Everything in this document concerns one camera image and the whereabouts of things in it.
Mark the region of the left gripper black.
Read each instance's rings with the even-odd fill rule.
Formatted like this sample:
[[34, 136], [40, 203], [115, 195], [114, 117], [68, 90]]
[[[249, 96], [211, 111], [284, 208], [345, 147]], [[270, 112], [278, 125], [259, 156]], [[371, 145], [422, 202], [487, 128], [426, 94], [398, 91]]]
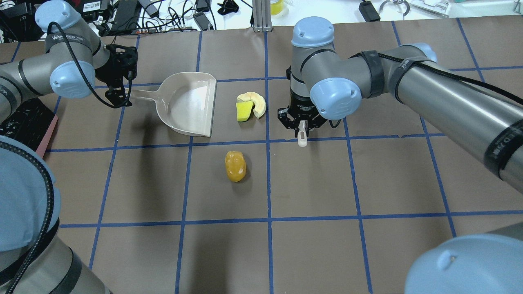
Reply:
[[109, 101], [110, 108], [133, 106], [123, 80], [133, 81], [138, 74], [137, 47], [104, 45], [103, 53], [107, 53], [108, 58], [101, 67], [95, 69], [95, 77], [109, 87], [105, 91], [105, 98]]

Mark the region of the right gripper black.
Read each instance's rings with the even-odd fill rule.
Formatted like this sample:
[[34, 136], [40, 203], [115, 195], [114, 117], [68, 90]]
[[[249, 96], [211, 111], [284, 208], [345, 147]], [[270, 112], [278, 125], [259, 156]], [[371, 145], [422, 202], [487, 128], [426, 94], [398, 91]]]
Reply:
[[327, 122], [327, 119], [319, 114], [319, 110], [310, 97], [298, 95], [293, 91], [290, 92], [289, 107], [278, 108], [277, 118], [285, 128], [294, 130], [295, 138], [298, 136], [298, 124], [300, 121], [306, 120], [307, 134], [313, 129], [320, 128]]

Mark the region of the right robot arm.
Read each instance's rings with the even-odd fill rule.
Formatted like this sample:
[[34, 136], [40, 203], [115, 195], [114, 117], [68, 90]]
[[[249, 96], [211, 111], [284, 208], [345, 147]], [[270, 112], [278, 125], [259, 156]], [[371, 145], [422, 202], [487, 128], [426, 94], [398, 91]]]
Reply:
[[[498, 179], [522, 192], [522, 99], [440, 67], [426, 43], [342, 59], [334, 26], [321, 17], [293, 28], [286, 71], [290, 103], [277, 117], [306, 146], [309, 131], [390, 93], [448, 136]], [[452, 238], [413, 262], [406, 294], [521, 294], [522, 223]]]

